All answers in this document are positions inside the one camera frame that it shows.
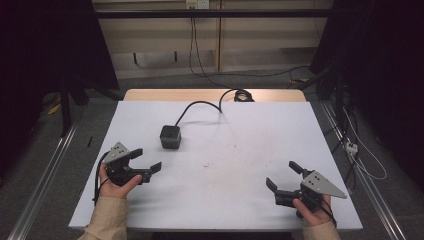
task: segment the metal rail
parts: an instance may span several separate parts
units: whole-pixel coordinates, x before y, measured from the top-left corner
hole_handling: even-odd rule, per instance
[[[24,210],[19,216],[15,226],[13,227],[7,240],[24,240],[26,239],[28,232],[35,220],[35,217],[40,210],[41,205],[44,202],[44,198],[50,188],[50,185],[56,175],[57,169],[65,156],[66,150],[72,141],[75,134],[78,123],[80,122],[83,115],[83,111],[77,115],[75,122],[69,129],[68,133],[59,140],[53,156],[50,159],[49,164],[44,170],[43,176],[37,184],[37,187],[32,192]]]
[[[337,138],[339,140],[342,139],[342,134],[336,128],[337,122],[334,119],[335,112],[333,108],[331,107],[331,104],[326,101],[321,103],[325,114],[327,115],[328,121],[330,122],[331,126],[334,127]],[[352,156],[349,154],[349,161],[350,163],[353,163]],[[362,161],[360,158],[358,158],[358,162],[362,164],[362,167],[364,167]],[[373,179],[365,174],[358,165],[355,165],[355,173],[357,174],[359,180],[361,181],[365,192],[367,193],[372,205],[375,208],[375,211],[377,212],[377,215],[379,216],[382,224],[386,228],[387,233],[390,236],[390,239],[392,240],[406,240],[406,236],[403,233],[400,224],[398,223],[396,216],[393,214],[392,210],[390,209],[389,205],[384,200],[383,196],[381,195],[380,191],[378,190],[377,186],[375,185]]]

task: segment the black cable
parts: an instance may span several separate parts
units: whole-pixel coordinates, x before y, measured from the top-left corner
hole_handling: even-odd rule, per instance
[[[203,75],[195,73],[194,70],[193,70],[193,67],[191,65],[191,55],[192,55],[192,51],[193,51],[193,41],[196,45],[197,59],[198,59],[200,69],[202,70]],[[199,46],[198,46],[198,43],[197,43],[196,20],[194,18],[191,18],[191,44],[190,44],[190,54],[189,54],[189,65],[190,65],[190,71],[193,73],[193,75],[198,76],[198,77],[206,77],[211,83],[216,84],[216,85],[221,86],[221,87],[225,87],[225,88],[230,88],[230,87],[225,86],[223,84],[216,83],[216,82],[212,81],[209,77],[211,77],[211,76],[272,77],[272,76],[282,75],[282,74],[285,74],[285,73],[291,74],[291,71],[299,69],[299,68],[309,68],[309,66],[297,66],[297,67],[293,67],[289,70],[285,70],[283,72],[263,74],[263,75],[243,74],[243,73],[211,73],[211,74],[206,74],[206,72],[203,69],[202,62],[200,61]]]
[[[338,128],[338,127],[339,127],[339,125],[336,125],[336,126],[334,126],[333,128],[328,129],[327,131],[324,131],[322,134],[323,134],[324,136],[327,136],[329,133],[331,133],[332,131],[334,131],[334,129],[336,129],[336,128]]]
[[[316,18],[314,18],[314,22],[315,22],[315,30],[316,30],[316,32],[317,32],[318,39],[321,39],[321,36],[320,36],[320,34],[319,34],[319,30],[318,30],[318,25],[317,25],[317,19],[316,19]]]
[[[208,104],[214,108],[216,108],[220,113],[222,113],[222,99],[224,99],[224,96],[232,91],[237,91],[236,96],[234,97],[234,101],[239,101],[239,102],[254,102],[255,100],[253,100],[252,98],[252,94],[244,89],[230,89],[228,91],[226,91],[224,94],[222,94],[221,98],[219,99],[219,105],[216,106],[215,104],[211,103],[211,102],[207,102],[207,101],[195,101],[190,103],[186,109],[184,110],[183,114],[181,114],[180,118],[178,118],[177,122],[175,123],[175,126],[178,126],[178,123],[180,123],[181,119],[184,117],[184,115],[186,114],[187,110],[193,106],[194,104],[198,104],[198,103],[204,103],[204,104]]]
[[[98,182],[98,178],[99,178],[99,172],[100,172],[100,166],[102,165],[103,159],[106,157],[106,155],[109,153],[106,152],[105,154],[103,154],[103,156],[100,158],[99,162],[97,163],[97,169],[96,169],[96,177],[94,178],[94,205],[96,205],[97,200],[99,199],[99,195],[100,195],[100,187],[101,185],[103,185],[103,183],[100,185],[100,187],[98,187],[99,182]]]
[[[338,143],[337,143],[337,145],[333,148],[333,150],[331,150],[331,154],[334,154],[334,152],[337,150],[337,148],[340,146],[340,144],[342,143],[343,141],[342,140],[340,140]]]
[[[325,214],[327,214],[329,217],[330,217],[330,219],[331,219],[331,221],[333,222],[333,224],[334,224],[334,226],[337,228],[337,221],[336,221],[336,219],[334,218],[334,215],[333,215],[333,210],[331,210],[331,207],[330,207],[330,204],[328,204],[326,201],[324,201],[324,200],[322,200],[322,201],[324,201],[325,202],[325,204],[329,207],[329,210],[327,210],[327,209],[325,209],[320,203],[317,203],[316,201],[315,201],[315,199],[313,199],[313,198],[311,198],[311,197],[309,197],[307,194],[302,194],[301,195],[302,197],[306,197],[309,201],[311,201],[313,204],[315,204],[319,209],[321,209],[321,211],[323,211]]]
[[[293,82],[293,78],[292,78],[292,76],[291,76],[291,71],[289,71],[289,85],[287,86],[287,89],[290,89],[290,87],[291,87],[291,84],[292,84],[292,82]]]
[[[218,109],[218,111],[219,111],[220,113],[222,113],[221,109],[220,109],[219,107],[217,107],[217,106],[216,106],[215,104],[213,104],[213,103],[206,102],[206,101],[195,101],[195,102],[190,103],[190,104],[186,107],[186,109],[184,110],[183,114],[181,114],[180,118],[178,118],[177,122],[175,123],[175,126],[178,126],[178,123],[180,123],[181,119],[184,117],[184,115],[185,115],[185,113],[187,112],[187,110],[188,110],[191,106],[193,106],[194,104],[197,104],[197,103],[205,103],[205,104],[211,105],[212,107],[214,107],[214,108]]]
[[[99,186],[99,192],[100,192],[100,189],[102,188],[103,184],[105,184],[105,183],[106,183],[109,179],[110,179],[110,178],[107,178],[106,180],[104,180],[104,181],[100,184],[100,186]]]
[[[352,110],[353,109],[353,105],[347,106],[347,108],[348,109],[351,109],[351,111],[349,111],[350,112],[350,116],[353,116],[354,121],[355,121],[355,124],[354,124],[355,129],[352,129],[352,131],[354,131],[356,133],[355,134],[355,141],[354,141],[354,143],[357,145],[358,151],[356,152],[355,156],[353,156],[353,158],[355,160],[353,162],[350,162],[349,154],[346,152],[346,158],[349,161],[349,171],[348,171],[348,173],[346,174],[346,176],[344,178],[344,183],[345,184],[347,183],[347,181],[349,180],[350,174],[352,173],[352,175],[353,175],[353,186],[352,186],[352,190],[355,190],[356,189],[356,173],[354,171],[354,167],[355,167],[356,162],[358,161],[358,157],[359,157],[358,156],[359,155],[359,144],[358,144],[358,137],[356,136],[356,135],[358,135],[358,122],[357,122],[356,116],[355,116],[355,114],[353,113],[353,110]]]

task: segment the metal bracket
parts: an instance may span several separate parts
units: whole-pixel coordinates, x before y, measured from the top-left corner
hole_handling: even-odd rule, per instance
[[[313,171],[304,178],[302,185],[316,193],[327,194],[344,199],[347,198],[346,194],[342,190],[332,184],[327,178],[317,171]]]
[[[110,163],[116,161],[122,157],[125,157],[131,153],[121,142],[117,142],[115,146],[113,146],[106,157],[103,159],[104,163]]]

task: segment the sleeve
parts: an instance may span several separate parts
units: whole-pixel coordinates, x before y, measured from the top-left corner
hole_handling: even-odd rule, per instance
[[[127,239],[127,213],[126,199],[100,196],[79,240]]]
[[[305,240],[340,240],[334,224],[330,221],[314,227],[303,229]]]

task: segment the electrical cord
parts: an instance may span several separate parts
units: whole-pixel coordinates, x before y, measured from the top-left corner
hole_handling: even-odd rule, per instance
[[[100,196],[100,188],[102,187],[102,185],[103,185],[103,184],[104,184],[107,180],[109,180],[109,178],[108,178],[108,179],[106,179],[104,182],[102,182],[102,183],[100,184],[100,186],[98,186],[98,185],[99,185],[98,178],[99,178],[100,166],[102,165],[103,159],[106,157],[106,155],[107,155],[108,153],[109,153],[109,151],[108,151],[108,152],[106,152],[105,154],[103,154],[103,156],[100,158],[99,162],[97,163],[96,177],[94,178],[94,198],[93,198],[94,205],[96,205],[97,200],[99,199],[99,196]]]
[[[193,52],[193,42],[196,46],[196,53],[197,53],[197,60],[199,62],[199,66],[200,69],[202,71],[202,74],[198,74],[196,72],[194,72],[193,67],[191,65],[191,56],[192,56],[192,52]],[[193,73],[193,75],[198,76],[198,77],[206,77],[211,83],[224,87],[224,88],[230,88],[228,86],[225,86],[223,84],[220,83],[216,83],[215,81],[213,81],[212,79],[210,79],[210,77],[212,76],[242,76],[242,77],[272,77],[272,76],[278,76],[278,75],[282,75],[285,73],[289,73],[290,74],[290,84],[292,82],[291,79],[291,72],[296,70],[296,69],[300,69],[300,68],[309,68],[309,66],[297,66],[297,67],[293,67],[289,70],[286,71],[282,71],[282,72],[278,72],[278,73],[271,73],[271,74],[263,74],[263,75],[255,75],[255,74],[242,74],[242,73],[211,73],[211,74],[206,74],[206,72],[203,69],[203,65],[202,62],[200,61],[200,54],[199,54],[199,46],[197,43],[197,29],[196,29],[196,20],[194,18],[191,18],[191,44],[190,44],[190,54],[189,54],[189,65],[190,65],[190,71]]]
[[[349,115],[347,114],[346,110],[343,108],[343,112],[345,113],[347,120],[349,121],[350,126],[353,128],[353,124],[350,121]],[[380,167],[383,169],[384,171],[384,176],[383,177],[376,177],[374,175],[372,175],[371,173],[369,173],[364,166],[362,166],[361,164],[358,163],[358,161],[355,159],[355,157],[353,157],[352,155],[352,159],[353,161],[358,165],[359,169],[361,169],[363,172],[365,172],[368,176],[370,176],[371,178],[374,178],[376,180],[384,180],[387,177],[387,171],[384,168],[383,164],[381,164],[380,160],[365,146],[365,144],[361,141],[361,139],[359,138],[358,134],[355,132],[355,130],[353,130],[353,134],[357,137],[359,143],[373,156],[373,158],[377,161],[377,163],[380,165]]]
[[[291,85],[292,85],[292,83],[293,83],[293,77],[292,77],[292,75],[291,75],[291,71],[289,71],[289,85],[287,86],[287,89],[290,89],[290,87],[291,87]]]
[[[324,135],[324,136],[327,136],[328,134],[330,134],[332,131],[334,131],[336,128],[338,128],[339,127],[339,125],[336,125],[336,126],[334,126],[333,128],[331,128],[331,129],[328,129],[327,131],[324,131],[322,134]]]
[[[314,2],[314,10],[315,10],[316,9],[316,2],[315,2],[315,0],[313,2]],[[314,18],[314,22],[315,22],[315,30],[317,31],[318,39],[321,39],[321,35],[319,34],[319,30],[318,30],[317,18]]]
[[[350,115],[355,120],[355,127],[351,126],[352,131],[354,131],[358,134],[359,127],[358,127],[358,121],[356,120],[356,116],[353,113],[353,104],[348,104],[347,107],[350,109],[350,113],[351,113]],[[345,124],[346,124],[345,128],[348,129],[349,125],[347,124],[347,119],[345,119]],[[358,146],[358,138],[357,137],[355,137],[355,140],[353,142],[356,144],[356,146]],[[347,151],[345,151],[345,154],[346,154],[347,160],[349,160],[349,153]],[[354,167],[355,167],[356,162],[358,161],[358,158],[359,158],[359,148],[358,148],[358,151],[356,152],[356,154],[352,157],[355,158],[355,161],[352,161],[352,162],[349,161],[349,171],[344,178],[344,183],[347,184],[347,181],[349,180],[350,174],[352,173],[352,175],[353,175],[353,186],[352,186],[351,189],[354,191],[356,189],[356,173],[354,171]]]
[[[337,221],[334,218],[333,210],[331,210],[330,204],[328,204],[325,200],[322,200],[328,207],[329,210],[325,209],[321,204],[317,203],[315,199],[309,197],[307,194],[302,194],[301,197],[306,197],[309,201],[314,203],[321,211],[323,211],[325,214],[327,214],[331,221],[333,222],[334,226],[337,228]]]
[[[254,102],[255,100],[253,100],[252,98],[252,94],[249,93],[248,91],[244,90],[244,89],[230,89],[228,91],[226,91],[224,94],[222,94],[221,98],[219,99],[219,105],[216,106],[215,104],[211,103],[211,102],[207,102],[207,101],[195,101],[190,103],[184,110],[184,112],[181,114],[181,116],[178,118],[177,122],[175,123],[175,126],[178,126],[178,124],[180,123],[181,119],[184,117],[184,115],[186,114],[186,112],[188,111],[188,109],[198,103],[204,103],[204,104],[208,104],[214,108],[216,108],[220,113],[222,113],[222,100],[224,99],[224,96],[227,95],[227,93],[232,92],[232,91],[237,91],[236,92],[236,96],[234,97],[234,101],[235,102]]]

